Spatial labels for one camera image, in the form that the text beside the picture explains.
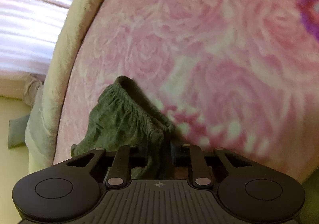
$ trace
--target pink rose pattern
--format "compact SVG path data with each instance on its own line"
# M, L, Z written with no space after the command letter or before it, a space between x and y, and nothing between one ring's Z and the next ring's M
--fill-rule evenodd
M55 163L84 138L101 92L127 75L187 142L223 146L304 181L319 165L310 2L105 0L72 70Z

